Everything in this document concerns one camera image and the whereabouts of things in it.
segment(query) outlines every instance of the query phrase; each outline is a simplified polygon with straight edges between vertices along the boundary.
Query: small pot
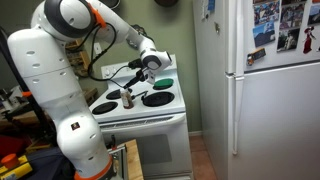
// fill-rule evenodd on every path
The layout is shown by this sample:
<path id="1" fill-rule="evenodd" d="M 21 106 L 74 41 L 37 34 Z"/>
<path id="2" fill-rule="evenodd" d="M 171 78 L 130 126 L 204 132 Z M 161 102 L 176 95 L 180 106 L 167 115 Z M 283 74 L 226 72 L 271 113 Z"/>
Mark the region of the small pot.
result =
<path id="1" fill-rule="evenodd" d="M 108 6 L 110 9 L 114 9 L 120 4 L 120 0 L 101 0 L 101 2 L 103 2 L 103 4 Z"/>
<path id="2" fill-rule="evenodd" d="M 163 7 L 171 7 L 178 2 L 178 0 L 154 0 L 154 1 Z"/>

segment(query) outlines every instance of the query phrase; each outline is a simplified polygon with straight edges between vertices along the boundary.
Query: oven handle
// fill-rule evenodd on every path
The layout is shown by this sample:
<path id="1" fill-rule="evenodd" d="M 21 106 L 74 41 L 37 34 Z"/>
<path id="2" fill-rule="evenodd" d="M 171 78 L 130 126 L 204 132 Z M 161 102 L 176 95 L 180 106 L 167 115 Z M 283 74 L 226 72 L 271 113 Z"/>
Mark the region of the oven handle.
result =
<path id="1" fill-rule="evenodd" d="M 102 133 L 116 133 L 116 132 L 119 133 L 119 132 L 128 132 L 128 131 L 138 131 L 138 130 L 144 130 L 144 129 L 158 127 L 158 126 L 177 124 L 179 122 L 182 122 L 185 119 L 186 119 L 186 114 L 182 113 L 182 114 L 173 115 L 167 121 L 161 121 L 156 123 L 144 123 L 144 124 L 133 125 L 133 126 L 119 127 L 119 128 L 118 127 L 108 128 L 108 129 L 101 128 L 101 132 Z"/>

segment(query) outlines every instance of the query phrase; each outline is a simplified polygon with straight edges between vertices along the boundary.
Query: orange object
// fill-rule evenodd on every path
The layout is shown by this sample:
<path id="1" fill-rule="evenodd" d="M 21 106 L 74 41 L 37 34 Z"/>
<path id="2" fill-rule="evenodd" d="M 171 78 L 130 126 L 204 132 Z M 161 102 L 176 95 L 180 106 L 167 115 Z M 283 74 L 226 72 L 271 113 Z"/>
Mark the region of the orange object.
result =
<path id="1" fill-rule="evenodd" d="M 99 11 L 94 9 L 90 3 L 88 3 L 89 6 L 90 6 L 90 9 L 92 11 L 92 13 L 94 14 L 94 16 L 96 17 L 96 21 L 97 21 L 97 24 L 100 24 L 102 28 L 105 28 L 107 27 L 107 24 L 106 22 L 104 21 L 104 19 L 102 18 L 102 16 L 100 15 Z"/>
<path id="2" fill-rule="evenodd" d="M 31 94 L 31 92 L 30 91 L 28 91 L 28 92 L 22 92 L 22 96 L 23 97 L 29 97 L 29 96 L 31 96 L 32 94 Z"/>
<path id="3" fill-rule="evenodd" d="M 99 179 L 101 178 L 103 175 L 105 175 L 109 170 L 110 170 L 110 167 L 112 165 L 112 157 L 111 155 L 109 155 L 109 163 L 106 165 L 106 167 L 100 171 L 98 174 L 94 175 L 94 176 L 91 176 L 91 177 L 88 177 L 88 178 L 83 178 L 83 177 L 80 177 L 80 175 L 78 174 L 78 172 L 75 173 L 74 175 L 74 179 L 75 180 L 96 180 L 96 179 Z"/>
<path id="4" fill-rule="evenodd" d="M 1 164 L 3 164 L 7 169 L 12 169 L 20 164 L 16 154 L 9 154 L 1 159 Z"/>

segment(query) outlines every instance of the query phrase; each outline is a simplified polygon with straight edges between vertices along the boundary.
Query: wall outlet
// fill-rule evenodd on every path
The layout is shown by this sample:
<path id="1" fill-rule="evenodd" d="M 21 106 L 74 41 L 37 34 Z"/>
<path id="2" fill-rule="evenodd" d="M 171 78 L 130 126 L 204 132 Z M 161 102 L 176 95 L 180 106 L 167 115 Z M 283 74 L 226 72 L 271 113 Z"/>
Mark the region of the wall outlet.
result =
<path id="1" fill-rule="evenodd" d="M 94 48 L 94 52 L 95 52 L 96 54 L 100 54 L 100 53 L 102 52 L 100 43 L 94 43 L 93 48 Z"/>

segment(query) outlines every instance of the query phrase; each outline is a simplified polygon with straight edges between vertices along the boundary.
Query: burner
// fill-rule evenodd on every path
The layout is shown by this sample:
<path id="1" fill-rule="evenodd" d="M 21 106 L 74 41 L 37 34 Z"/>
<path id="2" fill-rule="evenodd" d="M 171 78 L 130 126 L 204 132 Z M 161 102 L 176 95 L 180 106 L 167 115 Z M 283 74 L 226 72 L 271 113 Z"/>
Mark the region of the burner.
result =
<path id="1" fill-rule="evenodd" d="M 118 106 L 118 103 L 116 103 L 116 102 L 103 103 L 103 104 L 100 104 L 99 106 L 95 107 L 92 110 L 92 114 L 99 115 L 99 114 L 107 113 L 107 112 L 114 110 L 117 106 Z"/>
<path id="2" fill-rule="evenodd" d="M 158 92 L 143 99 L 143 104 L 148 107 L 157 107 L 170 103 L 174 99 L 174 94 L 170 92 Z"/>
<path id="3" fill-rule="evenodd" d="M 109 93 L 106 97 L 109 100 L 115 100 L 115 99 L 120 99 L 120 89 L 112 91 L 111 93 Z"/>
<path id="4" fill-rule="evenodd" d="M 153 89 L 154 90 L 164 90 L 164 89 L 168 89 L 173 85 L 173 79 L 161 79 L 159 81 L 157 81 L 154 86 Z"/>

